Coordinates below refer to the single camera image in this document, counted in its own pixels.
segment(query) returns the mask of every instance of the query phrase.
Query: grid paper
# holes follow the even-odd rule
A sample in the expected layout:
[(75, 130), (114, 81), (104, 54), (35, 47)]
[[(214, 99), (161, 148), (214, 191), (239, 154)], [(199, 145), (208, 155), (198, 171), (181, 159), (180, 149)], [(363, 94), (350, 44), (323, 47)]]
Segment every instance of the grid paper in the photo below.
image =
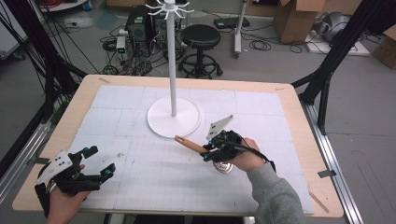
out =
[[(234, 167), (221, 174), (212, 162), (173, 139), (160, 137), (147, 123), (150, 106), (169, 89), (104, 85), (96, 93), (69, 149), (98, 146), (83, 160), (85, 175), (98, 175), (114, 162), (114, 176), (90, 194), (85, 208), (170, 213), (233, 213), (253, 216), (258, 204), (245, 172)], [(195, 102), (203, 113), (187, 138), (205, 145), (210, 123), (234, 115), (225, 128), (255, 139), (276, 172), (297, 191), (306, 214), (314, 208), (275, 93), (177, 89), (177, 96)]]

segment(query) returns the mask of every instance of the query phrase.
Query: gray sleeve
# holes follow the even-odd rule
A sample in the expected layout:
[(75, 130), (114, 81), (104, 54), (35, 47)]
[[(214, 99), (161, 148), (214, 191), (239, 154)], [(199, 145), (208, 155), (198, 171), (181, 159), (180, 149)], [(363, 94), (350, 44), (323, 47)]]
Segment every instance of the gray sleeve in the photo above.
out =
[(289, 182), (276, 175), (271, 165), (247, 172), (253, 199), (259, 203), (256, 224), (305, 223), (300, 199)]

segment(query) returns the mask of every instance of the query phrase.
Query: white stand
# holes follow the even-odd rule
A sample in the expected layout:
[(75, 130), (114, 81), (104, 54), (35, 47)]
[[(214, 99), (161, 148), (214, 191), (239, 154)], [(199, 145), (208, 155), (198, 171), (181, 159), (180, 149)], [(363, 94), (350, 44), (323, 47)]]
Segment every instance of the white stand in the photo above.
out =
[[(149, 13), (149, 15), (157, 15), (162, 11), (166, 12), (165, 20), (166, 27), (175, 27), (175, 14), (181, 17), (177, 11), (181, 10), (186, 13), (184, 9), (175, 6), (175, 0), (165, 0), (165, 4), (162, 4), (157, 0), (161, 7), (150, 7), (149, 8), (160, 8), (156, 13)], [(199, 108), (193, 102), (187, 99), (177, 98), (176, 94), (176, 56), (175, 56), (175, 30), (168, 28), (166, 29), (166, 35), (168, 40), (168, 60), (169, 60), (169, 77), (170, 77), (170, 90), (171, 98), (162, 98), (155, 102), (148, 110), (148, 125), (152, 131), (164, 136), (164, 137), (175, 137), (175, 135), (186, 136), (198, 127), (201, 122), (201, 113)]]
[(241, 44), (241, 29), (242, 29), (242, 21), (244, 20), (245, 10), (247, 8), (248, 0), (242, 1), (241, 11), (239, 13), (238, 26), (235, 30), (235, 38), (234, 38), (234, 52), (235, 58), (239, 58), (239, 55), (242, 53), (242, 44)]
[(148, 125), (155, 133), (173, 138), (175, 135), (186, 136), (201, 122), (198, 106), (183, 98), (177, 98), (177, 116), (171, 116), (171, 99), (164, 97), (155, 102), (148, 110)]

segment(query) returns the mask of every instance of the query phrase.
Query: white coat rack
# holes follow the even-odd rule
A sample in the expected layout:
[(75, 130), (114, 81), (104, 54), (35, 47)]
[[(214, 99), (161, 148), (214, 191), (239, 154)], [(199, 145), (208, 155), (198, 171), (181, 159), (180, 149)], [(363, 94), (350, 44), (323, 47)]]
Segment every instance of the white coat rack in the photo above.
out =
[(148, 110), (148, 125), (152, 131), (164, 136), (175, 137), (175, 135), (186, 136), (198, 127), (201, 122), (201, 112), (198, 106), (184, 98), (177, 98), (176, 90), (176, 54), (175, 54), (175, 14), (182, 17), (177, 11), (191, 13), (181, 7), (186, 7), (189, 3), (183, 6), (175, 5), (175, 0), (165, 0), (164, 4), (157, 0), (160, 7), (151, 7), (151, 9), (159, 9), (155, 13), (149, 15), (157, 15), (161, 12), (166, 12), (166, 34), (168, 44), (168, 62), (169, 62), (169, 77), (170, 77), (170, 91), (171, 97), (164, 97), (156, 101)]

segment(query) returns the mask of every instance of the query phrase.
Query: stool legs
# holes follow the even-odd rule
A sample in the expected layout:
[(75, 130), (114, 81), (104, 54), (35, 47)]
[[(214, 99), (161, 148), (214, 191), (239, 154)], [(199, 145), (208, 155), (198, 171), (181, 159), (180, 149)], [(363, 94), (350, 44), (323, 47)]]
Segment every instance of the stool legs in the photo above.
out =
[[(188, 62), (187, 60), (191, 57), (196, 57), (196, 63)], [(208, 58), (211, 62), (204, 63), (204, 58)], [(192, 69), (187, 69), (184, 65), (192, 66)], [(206, 68), (212, 66), (213, 68), (210, 71), (206, 71)], [(209, 77), (212, 79), (211, 74), (217, 70), (217, 75), (221, 76), (223, 71), (220, 69), (219, 64), (215, 61), (214, 58), (210, 57), (209, 55), (204, 54), (202, 49), (198, 49), (196, 54), (191, 54), (185, 57), (180, 64), (178, 65), (178, 71), (184, 71), (187, 75), (186, 78), (190, 76), (196, 77)]]

